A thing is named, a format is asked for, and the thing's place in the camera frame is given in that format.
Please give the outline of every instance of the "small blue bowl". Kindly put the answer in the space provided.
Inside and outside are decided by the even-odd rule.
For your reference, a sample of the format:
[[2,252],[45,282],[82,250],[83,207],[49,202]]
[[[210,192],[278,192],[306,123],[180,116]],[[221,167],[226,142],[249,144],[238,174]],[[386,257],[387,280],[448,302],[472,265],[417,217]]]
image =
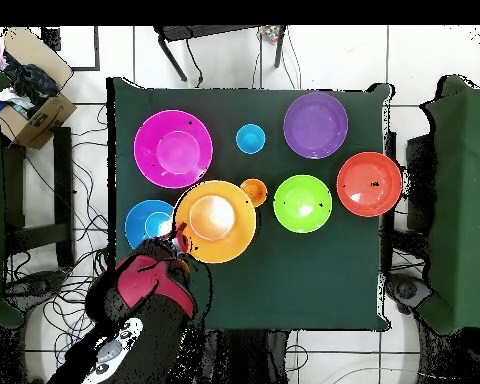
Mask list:
[[236,133],[236,145],[249,155],[258,153],[265,145],[265,133],[257,125],[244,125]]
[[136,249],[145,239],[164,235],[162,232],[167,227],[167,221],[171,220],[173,209],[162,200],[145,200],[135,205],[124,223],[124,232],[131,248]]

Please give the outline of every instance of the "chair leg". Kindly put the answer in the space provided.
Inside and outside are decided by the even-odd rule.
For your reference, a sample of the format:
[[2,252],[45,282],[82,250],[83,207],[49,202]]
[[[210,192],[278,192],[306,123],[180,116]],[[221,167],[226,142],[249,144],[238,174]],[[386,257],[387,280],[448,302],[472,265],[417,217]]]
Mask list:
[[180,68],[180,65],[178,65],[178,62],[176,62],[176,59],[174,58],[171,51],[169,50],[169,47],[167,47],[167,44],[165,44],[165,40],[164,40],[164,37],[162,35],[158,36],[158,44],[160,44],[160,47],[162,48],[165,55],[167,56],[167,58],[171,62],[172,66],[174,66],[174,69],[176,69],[176,72],[180,76],[181,80],[183,82],[187,82],[187,76],[185,75],[183,70]]
[[286,31],[287,25],[279,26],[279,36],[277,38],[277,48],[276,48],[276,63],[275,67],[279,68],[279,63],[281,62],[281,52],[283,51],[283,38]]

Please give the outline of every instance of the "chair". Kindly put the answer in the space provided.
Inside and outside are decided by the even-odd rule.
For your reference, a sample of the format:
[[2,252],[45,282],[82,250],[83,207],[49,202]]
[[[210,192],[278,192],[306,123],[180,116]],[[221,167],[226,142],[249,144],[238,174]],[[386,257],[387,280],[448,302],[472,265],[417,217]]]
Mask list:
[[[153,26],[158,34],[158,44],[171,62],[172,66],[183,82],[187,82],[187,76],[169,50],[166,41],[187,40],[190,38],[204,37],[206,35],[220,34],[222,32],[237,31],[239,29],[255,28],[260,25],[191,25],[191,26]],[[283,38],[287,25],[279,26],[279,37],[277,40],[276,59],[274,66],[279,67],[281,52],[283,49]]]

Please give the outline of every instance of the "white tile floor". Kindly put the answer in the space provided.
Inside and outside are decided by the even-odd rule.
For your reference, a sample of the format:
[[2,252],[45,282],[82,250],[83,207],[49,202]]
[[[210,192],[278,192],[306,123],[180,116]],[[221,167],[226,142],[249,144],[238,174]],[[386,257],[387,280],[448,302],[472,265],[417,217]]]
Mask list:
[[[99,71],[78,71],[64,87],[64,94],[78,109],[67,121],[72,132],[83,133],[103,128],[97,121],[98,112],[106,101],[105,78],[125,77],[143,87],[187,88],[197,83],[196,71],[184,42],[170,43],[170,49],[189,77],[188,83],[178,75],[163,55],[152,27],[99,27]],[[70,37],[78,27],[64,28],[63,37]],[[292,26],[291,40],[297,53],[302,88],[366,90],[374,83],[389,82],[395,86],[390,106],[390,129],[397,133],[397,159],[404,164],[405,144],[409,138],[429,131],[428,121],[417,107],[434,97],[437,82],[445,74],[461,73],[480,85],[480,26]],[[255,30],[243,30],[190,40],[190,46],[203,71],[203,88],[251,87],[259,44]],[[65,59],[79,66],[79,57]],[[263,43],[263,88],[291,89],[283,66],[273,66],[275,46]],[[289,74],[297,80],[289,38],[285,40],[284,56]],[[254,86],[259,87],[259,66]],[[106,119],[101,110],[99,119]],[[107,133],[91,132],[74,136],[73,144],[82,141],[105,143]],[[52,143],[28,155],[47,182],[53,185]],[[107,216],[107,154],[101,146],[82,145],[74,149],[74,160],[88,170],[94,179],[91,204]],[[75,168],[75,173],[89,186],[89,177]],[[53,222],[50,189],[27,163],[25,210],[27,225]],[[81,219],[75,221],[76,238],[89,223],[85,212],[85,190],[75,179],[75,209]],[[398,210],[405,212],[404,201]],[[395,226],[405,228],[405,215],[397,215]],[[106,246],[106,235],[89,232],[93,248]],[[76,244],[77,256],[90,250],[86,238]],[[24,268],[27,272],[55,269],[55,251],[49,246],[31,252],[33,259]],[[14,258],[20,263],[25,255]],[[397,263],[404,260],[396,257]],[[72,282],[91,275],[91,260],[77,270]],[[52,310],[48,317],[62,325]],[[287,354],[291,384],[413,384],[419,360],[416,323],[401,315],[395,304],[386,298],[384,315],[391,329],[382,334],[346,331],[293,332],[289,345],[298,344]],[[27,365],[32,376],[48,378],[55,370],[53,346],[59,330],[43,317],[42,307],[32,312],[27,331]],[[59,340],[60,348],[64,341]]]

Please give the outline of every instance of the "small orange bowl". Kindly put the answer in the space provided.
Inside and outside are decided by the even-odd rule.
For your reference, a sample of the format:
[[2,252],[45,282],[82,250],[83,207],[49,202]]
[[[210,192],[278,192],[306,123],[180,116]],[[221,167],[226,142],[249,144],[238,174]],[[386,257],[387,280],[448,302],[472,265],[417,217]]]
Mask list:
[[263,181],[257,180],[256,178],[249,178],[240,184],[240,188],[249,196],[255,208],[267,200],[267,187],[263,184]]

